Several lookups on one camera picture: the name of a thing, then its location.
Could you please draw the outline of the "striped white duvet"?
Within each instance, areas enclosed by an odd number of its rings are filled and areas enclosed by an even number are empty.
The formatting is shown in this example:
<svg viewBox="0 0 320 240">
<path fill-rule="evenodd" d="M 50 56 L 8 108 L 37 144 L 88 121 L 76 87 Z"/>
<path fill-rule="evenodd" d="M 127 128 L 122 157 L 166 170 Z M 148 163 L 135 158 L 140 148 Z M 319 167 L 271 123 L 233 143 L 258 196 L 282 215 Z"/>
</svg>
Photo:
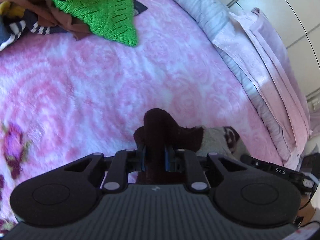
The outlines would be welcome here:
<svg viewBox="0 0 320 240">
<path fill-rule="evenodd" d="M 174 0 L 199 25 L 242 85 L 266 125 L 281 159 L 296 146 L 284 103 L 284 85 L 258 40 L 219 0 Z"/>
</svg>

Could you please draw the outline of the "pink pillow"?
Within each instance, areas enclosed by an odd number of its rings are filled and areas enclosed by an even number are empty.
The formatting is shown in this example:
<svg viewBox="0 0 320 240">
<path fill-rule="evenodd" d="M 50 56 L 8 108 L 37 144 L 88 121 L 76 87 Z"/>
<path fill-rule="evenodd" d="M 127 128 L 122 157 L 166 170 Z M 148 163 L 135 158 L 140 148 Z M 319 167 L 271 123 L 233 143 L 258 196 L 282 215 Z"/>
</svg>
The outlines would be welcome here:
<svg viewBox="0 0 320 240">
<path fill-rule="evenodd" d="M 277 31 L 258 8 L 230 12 L 212 44 L 267 127 L 283 165 L 296 169 L 312 133 L 310 114 Z"/>
</svg>

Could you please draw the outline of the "navy striped shirt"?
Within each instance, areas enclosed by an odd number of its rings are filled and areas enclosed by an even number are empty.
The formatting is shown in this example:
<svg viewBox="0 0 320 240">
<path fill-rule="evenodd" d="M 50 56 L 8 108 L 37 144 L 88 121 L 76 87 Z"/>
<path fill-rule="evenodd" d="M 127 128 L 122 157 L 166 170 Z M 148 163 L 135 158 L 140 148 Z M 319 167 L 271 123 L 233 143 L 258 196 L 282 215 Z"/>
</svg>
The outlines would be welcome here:
<svg viewBox="0 0 320 240">
<path fill-rule="evenodd" d="M 1 2 L 1 51 L 15 43 L 23 34 L 49 35 L 66 33 L 60 26 L 39 25 L 38 15 L 13 2 Z"/>
</svg>

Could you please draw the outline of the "grey and maroon sweater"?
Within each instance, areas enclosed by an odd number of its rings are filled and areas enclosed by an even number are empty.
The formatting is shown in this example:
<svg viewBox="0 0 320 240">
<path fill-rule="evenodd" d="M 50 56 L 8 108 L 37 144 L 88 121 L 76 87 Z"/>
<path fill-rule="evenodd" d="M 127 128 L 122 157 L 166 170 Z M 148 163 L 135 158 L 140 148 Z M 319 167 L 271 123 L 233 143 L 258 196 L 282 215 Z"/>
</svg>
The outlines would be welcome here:
<svg viewBox="0 0 320 240">
<path fill-rule="evenodd" d="M 137 175 L 137 184 L 181 184 L 181 172 L 165 170 L 165 150 L 184 149 L 205 157 L 216 152 L 240 160 L 250 155 L 239 133 L 232 127 L 180 126 L 165 110 L 153 108 L 144 115 L 144 125 L 134 135 L 136 145 L 144 146 L 145 171 Z"/>
</svg>

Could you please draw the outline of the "pink floral bed blanket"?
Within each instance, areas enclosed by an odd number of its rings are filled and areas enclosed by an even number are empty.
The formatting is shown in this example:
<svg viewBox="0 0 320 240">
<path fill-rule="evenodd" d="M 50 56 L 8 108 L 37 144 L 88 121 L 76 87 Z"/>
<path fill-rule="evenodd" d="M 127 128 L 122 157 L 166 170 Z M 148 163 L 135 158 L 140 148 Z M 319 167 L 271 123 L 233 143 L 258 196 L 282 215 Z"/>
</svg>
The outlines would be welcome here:
<svg viewBox="0 0 320 240">
<path fill-rule="evenodd" d="M 281 164 L 242 85 L 173 0 L 138 0 L 135 48 L 97 36 L 27 34 L 1 52 L 1 234 L 21 182 L 94 152 L 134 148 L 146 111 L 183 127 L 231 126 L 250 154 Z"/>
</svg>

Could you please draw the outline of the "brown garment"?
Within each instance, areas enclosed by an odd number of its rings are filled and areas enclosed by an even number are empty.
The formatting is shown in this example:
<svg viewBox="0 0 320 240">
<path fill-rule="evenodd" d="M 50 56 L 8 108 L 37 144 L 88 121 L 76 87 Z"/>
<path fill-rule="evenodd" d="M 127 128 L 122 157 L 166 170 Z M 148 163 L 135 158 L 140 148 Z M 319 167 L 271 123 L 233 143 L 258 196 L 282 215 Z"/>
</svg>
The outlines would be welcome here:
<svg viewBox="0 0 320 240">
<path fill-rule="evenodd" d="M 51 0 L 1 0 L 13 2 L 35 13 L 39 24 L 44 27 L 61 27 L 80 40 L 91 35 L 89 27 L 76 17 L 58 9 Z"/>
</svg>

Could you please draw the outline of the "white wardrobe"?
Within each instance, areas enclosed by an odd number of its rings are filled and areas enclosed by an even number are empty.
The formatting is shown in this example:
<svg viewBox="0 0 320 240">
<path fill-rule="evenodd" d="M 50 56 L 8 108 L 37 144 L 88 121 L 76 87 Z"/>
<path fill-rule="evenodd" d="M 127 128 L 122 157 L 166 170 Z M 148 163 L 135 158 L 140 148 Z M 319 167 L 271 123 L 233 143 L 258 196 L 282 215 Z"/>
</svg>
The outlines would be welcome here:
<svg viewBox="0 0 320 240">
<path fill-rule="evenodd" d="M 220 1 L 235 14 L 261 9 L 285 44 L 302 92 L 319 92 L 319 0 Z"/>
</svg>

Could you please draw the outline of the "green knit sweater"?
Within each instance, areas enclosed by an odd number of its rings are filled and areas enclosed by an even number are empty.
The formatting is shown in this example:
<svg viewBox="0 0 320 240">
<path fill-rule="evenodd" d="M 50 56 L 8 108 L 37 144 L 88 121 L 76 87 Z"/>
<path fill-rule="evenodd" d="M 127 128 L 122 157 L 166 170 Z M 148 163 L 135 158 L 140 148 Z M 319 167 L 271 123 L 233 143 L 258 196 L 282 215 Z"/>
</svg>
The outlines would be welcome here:
<svg viewBox="0 0 320 240">
<path fill-rule="evenodd" d="M 54 5 L 88 25 L 94 35 L 135 47 L 138 45 L 133 0 L 51 0 Z"/>
</svg>

